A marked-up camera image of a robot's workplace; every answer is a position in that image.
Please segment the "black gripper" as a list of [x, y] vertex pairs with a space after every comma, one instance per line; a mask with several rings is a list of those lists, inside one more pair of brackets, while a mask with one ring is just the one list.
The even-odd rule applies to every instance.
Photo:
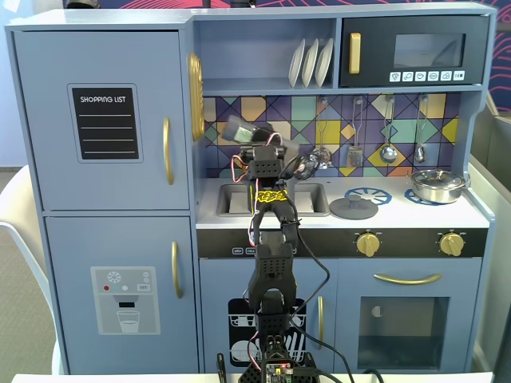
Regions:
[[265, 146], [273, 147], [276, 154], [297, 154], [298, 145], [292, 140], [282, 137], [279, 132], [275, 132], [271, 124], [259, 124], [255, 126], [254, 136], [268, 136], [263, 142]]

